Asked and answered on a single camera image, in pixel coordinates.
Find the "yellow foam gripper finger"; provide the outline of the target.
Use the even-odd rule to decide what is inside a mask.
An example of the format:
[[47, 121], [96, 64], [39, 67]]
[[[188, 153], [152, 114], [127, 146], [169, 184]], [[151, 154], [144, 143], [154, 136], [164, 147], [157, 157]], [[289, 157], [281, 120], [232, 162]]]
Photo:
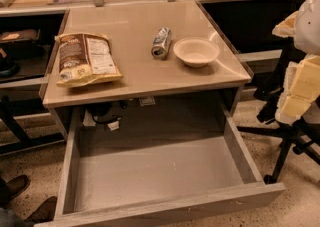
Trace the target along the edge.
[[320, 96], [320, 56], [307, 54], [299, 63], [290, 62], [283, 83], [275, 118], [292, 125]]

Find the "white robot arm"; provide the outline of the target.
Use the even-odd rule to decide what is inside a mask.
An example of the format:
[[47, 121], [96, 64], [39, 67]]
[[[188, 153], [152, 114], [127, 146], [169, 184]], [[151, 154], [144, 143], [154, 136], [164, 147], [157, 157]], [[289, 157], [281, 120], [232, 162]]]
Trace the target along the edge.
[[277, 103], [276, 120], [292, 125], [320, 96], [320, 0], [305, 0], [272, 34], [292, 37], [295, 48], [306, 54], [298, 64], [288, 65]]

